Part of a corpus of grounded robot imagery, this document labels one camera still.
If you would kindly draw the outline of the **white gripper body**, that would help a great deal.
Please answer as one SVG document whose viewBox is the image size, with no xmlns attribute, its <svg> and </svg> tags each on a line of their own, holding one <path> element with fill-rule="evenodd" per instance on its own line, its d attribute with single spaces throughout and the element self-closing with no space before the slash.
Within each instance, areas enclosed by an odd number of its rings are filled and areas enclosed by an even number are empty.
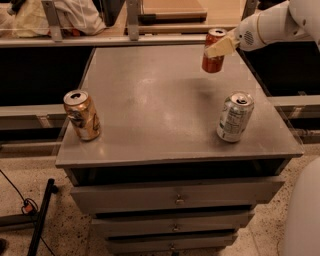
<svg viewBox="0 0 320 256">
<path fill-rule="evenodd" d="M 253 51 L 266 46 L 259 32 L 259 14 L 253 14 L 243 19 L 235 29 L 235 37 L 239 48 L 243 51 Z"/>
</svg>

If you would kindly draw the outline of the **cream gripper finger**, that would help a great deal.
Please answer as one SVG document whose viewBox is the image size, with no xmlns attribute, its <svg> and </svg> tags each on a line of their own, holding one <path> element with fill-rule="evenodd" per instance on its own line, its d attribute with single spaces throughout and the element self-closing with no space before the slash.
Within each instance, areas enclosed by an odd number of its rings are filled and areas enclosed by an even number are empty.
<svg viewBox="0 0 320 256">
<path fill-rule="evenodd" d="M 208 46 L 204 50 L 204 54 L 208 58 L 221 57 L 232 54 L 240 45 L 240 41 L 233 36 L 227 35 L 216 43 Z"/>
</svg>

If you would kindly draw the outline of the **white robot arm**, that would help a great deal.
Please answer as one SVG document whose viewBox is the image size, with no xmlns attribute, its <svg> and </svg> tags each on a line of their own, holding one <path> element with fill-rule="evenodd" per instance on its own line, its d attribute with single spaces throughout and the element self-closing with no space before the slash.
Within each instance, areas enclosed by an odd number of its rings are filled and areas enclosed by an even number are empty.
<svg viewBox="0 0 320 256">
<path fill-rule="evenodd" d="M 205 53 L 224 56 L 238 48 L 252 51 L 303 36 L 320 41 L 320 0 L 287 0 L 253 14 L 207 47 Z M 283 256 L 320 256 L 320 158 L 301 171 L 292 191 Z"/>
</svg>

